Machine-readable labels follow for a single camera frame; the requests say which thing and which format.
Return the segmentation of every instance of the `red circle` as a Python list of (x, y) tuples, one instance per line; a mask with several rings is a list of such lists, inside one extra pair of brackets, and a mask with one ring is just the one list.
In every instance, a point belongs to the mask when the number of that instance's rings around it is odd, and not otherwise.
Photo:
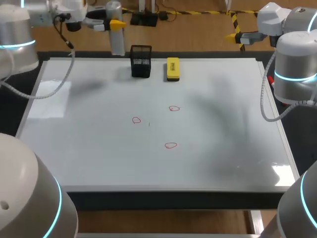
[(138, 117), (133, 117), (132, 122), (133, 122), (133, 124), (140, 123), (141, 119), (139, 119)]
[(173, 149), (177, 146), (177, 143), (175, 142), (169, 142), (165, 144), (166, 149)]
[(169, 107), (169, 110), (170, 110), (171, 112), (176, 112), (176, 111), (179, 111), (179, 110), (180, 110), (180, 107), (178, 107), (178, 106), (170, 106), (170, 107)]

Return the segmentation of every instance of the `yellow and black tape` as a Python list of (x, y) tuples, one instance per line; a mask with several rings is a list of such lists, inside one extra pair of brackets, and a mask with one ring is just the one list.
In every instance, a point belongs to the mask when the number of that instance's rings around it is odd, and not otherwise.
[[(230, 15), (231, 15), (232, 23), (233, 23), (236, 34), (241, 35), (241, 30), (237, 20), (237, 14), (235, 12), (231, 12)], [(246, 50), (246, 48), (244, 47), (244, 44), (239, 44), (239, 48), (241, 52), (244, 52)]]
[[(123, 13), (135, 13), (138, 12), (137, 10), (131, 10), (127, 8), (122, 8)], [(167, 14), (177, 14), (177, 15), (203, 15), (203, 14), (226, 14), (226, 11), (166, 11)], [(239, 13), (249, 13), (254, 14), (255, 16), (258, 15), (258, 11), (229, 11), (229, 14), (239, 14)]]

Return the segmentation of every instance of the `black mesh pen holder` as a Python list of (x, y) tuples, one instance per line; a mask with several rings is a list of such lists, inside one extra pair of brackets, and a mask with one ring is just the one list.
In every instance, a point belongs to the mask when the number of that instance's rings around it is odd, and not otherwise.
[(149, 78), (152, 46), (133, 45), (130, 50), (132, 77)]

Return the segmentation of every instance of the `whiteboard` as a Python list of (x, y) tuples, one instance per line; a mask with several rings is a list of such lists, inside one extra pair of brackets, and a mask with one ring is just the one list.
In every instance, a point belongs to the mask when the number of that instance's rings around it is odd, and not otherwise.
[[(34, 94), (69, 64), (44, 63)], [(167, 82), (166, 59), (147, 79), (129, 59), (77, 59), (61, 91), (30, 102), (17, 136), (66, 191), (285, 190), (297, 171), (281, 122), (261, 116), (263, 71), (255, 59), (180, 59), (180, 81)]]

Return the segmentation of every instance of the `whiteboard eraser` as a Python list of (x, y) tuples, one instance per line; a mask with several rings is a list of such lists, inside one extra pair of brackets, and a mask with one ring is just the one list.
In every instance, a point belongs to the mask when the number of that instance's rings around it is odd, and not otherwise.
[(179, 58), (167, 58), (167, 80), (179, 81)]

